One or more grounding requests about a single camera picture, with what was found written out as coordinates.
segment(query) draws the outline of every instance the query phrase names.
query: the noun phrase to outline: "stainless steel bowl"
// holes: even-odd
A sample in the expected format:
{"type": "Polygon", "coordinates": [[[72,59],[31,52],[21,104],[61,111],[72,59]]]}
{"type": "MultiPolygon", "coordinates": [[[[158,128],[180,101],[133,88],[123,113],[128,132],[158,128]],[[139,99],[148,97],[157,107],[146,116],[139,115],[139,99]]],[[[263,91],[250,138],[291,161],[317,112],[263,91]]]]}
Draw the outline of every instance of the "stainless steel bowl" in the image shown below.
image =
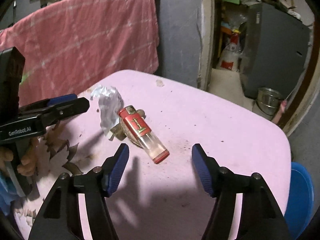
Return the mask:
{"type": "Polygon", "coordinates": [[[267,115],[273,116],[282,100],[282,95],[276,90],[270,88],[258,89],[257,105],[267,115]]]}

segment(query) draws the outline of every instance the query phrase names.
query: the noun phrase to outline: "table surface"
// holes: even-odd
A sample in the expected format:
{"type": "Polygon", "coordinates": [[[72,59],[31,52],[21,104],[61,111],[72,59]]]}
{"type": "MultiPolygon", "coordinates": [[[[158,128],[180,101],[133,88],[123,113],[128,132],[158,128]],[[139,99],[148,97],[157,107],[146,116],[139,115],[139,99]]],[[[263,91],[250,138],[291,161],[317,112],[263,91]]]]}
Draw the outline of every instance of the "table surface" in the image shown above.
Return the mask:
{"type": "MultiPolygon", "coordinates": [[[[130,158],[117,192],[107,199],[120,240],[201,239],[215,200],[204,192],[195,174],[191,160],[195,143],[234,173],[259,172],[285,212],[291,155],[287,137],[276,125],[215,95],[146,73],[123,70],[98,84],[116,87],[125,106],[145,110],[147,124],[170,151],[156,165],[142,149],[123,141],[129,145],[130,158]]],[[[89,99],[98,84],[79,97],[89,99]]],[[[79,143],[72,161],[84,173],[102,165],[121,143],[103,135],[97,109],[98,100],[90,101],[88,112],[70,121],[60,135],[70,145],[79,143]]],[[[236,238],[241,201],[238,194],[229,239],[236,238]]],[[[92,239],[84,196],[79,197],[79,205],[84,239],[92,239]]]]}

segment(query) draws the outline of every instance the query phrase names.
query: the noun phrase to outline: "gray wall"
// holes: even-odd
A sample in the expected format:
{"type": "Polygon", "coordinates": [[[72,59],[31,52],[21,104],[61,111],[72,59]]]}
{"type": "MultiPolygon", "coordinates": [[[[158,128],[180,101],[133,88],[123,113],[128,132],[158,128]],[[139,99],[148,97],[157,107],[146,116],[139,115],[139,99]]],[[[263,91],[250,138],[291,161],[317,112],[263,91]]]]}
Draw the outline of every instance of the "gray wall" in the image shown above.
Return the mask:
{"type": "MultiPolygon", "coordinates": [[[[16,22],[40,9],[40,0],[16,0],[16,22]]],[[[0,22],[0,30],[5,29],[13,22],[13,4],[7,10],[0,22]]]]}
{"type": "Polygon", "coordinates": [[[315,192],[314,214],[320,205],[320,94],[289,136],[289,142],[294,161],[301,163],[311,174],[315,192]]]}
{"type": "MultiPolygon", "coordinates": [[[[17,21],[40,8],[39,0],[16,0],[17,21]]],[[[201,0],[160,0],[158,21],[160,46],[156,74],[197,86],[201,53],[201,0]]],[[[13,21],[12,5],[0,22],[0,29],[13,21]]]]}

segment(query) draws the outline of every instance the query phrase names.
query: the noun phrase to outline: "blue plastic stool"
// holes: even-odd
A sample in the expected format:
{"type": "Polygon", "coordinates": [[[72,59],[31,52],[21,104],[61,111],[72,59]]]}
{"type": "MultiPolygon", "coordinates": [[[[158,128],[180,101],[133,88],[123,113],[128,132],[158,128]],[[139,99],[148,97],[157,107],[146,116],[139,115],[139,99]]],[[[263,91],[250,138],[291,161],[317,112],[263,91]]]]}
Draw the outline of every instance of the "blue plastic stool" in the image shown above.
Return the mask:
{"type": "Polygon", "coordinates": [[[313,208],[311,176],[299,163],[291,163],[290,192],[284,218],[292,239],[297,239],[307,227],[313,208]]]}

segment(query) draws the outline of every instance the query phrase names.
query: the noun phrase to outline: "lighter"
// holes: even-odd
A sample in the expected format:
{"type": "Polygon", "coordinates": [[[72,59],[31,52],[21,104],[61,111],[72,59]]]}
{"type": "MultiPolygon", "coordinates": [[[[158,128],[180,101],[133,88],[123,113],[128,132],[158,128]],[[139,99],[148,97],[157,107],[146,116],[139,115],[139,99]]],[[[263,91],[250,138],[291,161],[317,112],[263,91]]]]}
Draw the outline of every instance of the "lighter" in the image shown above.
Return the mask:
{"type": "Polygon", "coordinates": [[[127,106],[120,110],[119,116],[155,164],[162,162],[169,156],[169,151],[133,106],[127,106]]]}

